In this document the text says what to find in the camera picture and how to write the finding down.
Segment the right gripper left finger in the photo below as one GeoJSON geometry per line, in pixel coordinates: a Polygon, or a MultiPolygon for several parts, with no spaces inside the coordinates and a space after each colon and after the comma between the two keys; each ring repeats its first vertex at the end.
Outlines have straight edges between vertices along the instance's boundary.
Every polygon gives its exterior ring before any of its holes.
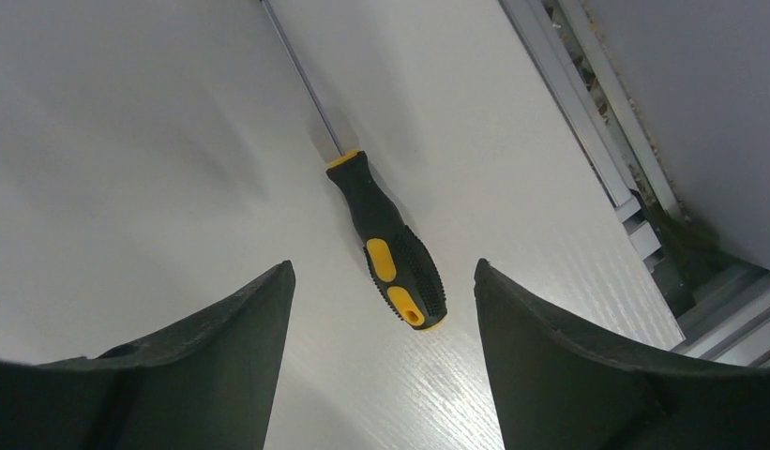
{"type": "Polygon", "coordinates": [[[0,360],[0,449],[261,449],[295,288],[281,262],[95,357],[0,360]]]}

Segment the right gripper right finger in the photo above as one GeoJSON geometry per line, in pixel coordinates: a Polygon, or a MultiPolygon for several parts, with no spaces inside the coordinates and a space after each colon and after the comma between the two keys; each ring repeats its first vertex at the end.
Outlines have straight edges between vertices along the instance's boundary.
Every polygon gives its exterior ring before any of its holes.
{"type": "Polygon", "coordinates": [[[474,294],[508,449],[770,449],[770,367],[623,337],[480,260],[474,294]]]}

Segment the black yellow screwdriver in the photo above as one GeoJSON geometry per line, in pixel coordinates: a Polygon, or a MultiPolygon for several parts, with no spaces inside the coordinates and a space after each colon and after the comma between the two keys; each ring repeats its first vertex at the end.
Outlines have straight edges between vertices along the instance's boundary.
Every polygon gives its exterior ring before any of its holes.
{"type": "Polygon", "coordinates": [[[325,174],[342,194],[361,243],[371,279],[392,311],[412,329],[429,331],[447,314],[445,289],[429,251],[377,183],[367,154],[344,141],[269,1],[262,6],[319,117],[328,143],[325,174]]]}

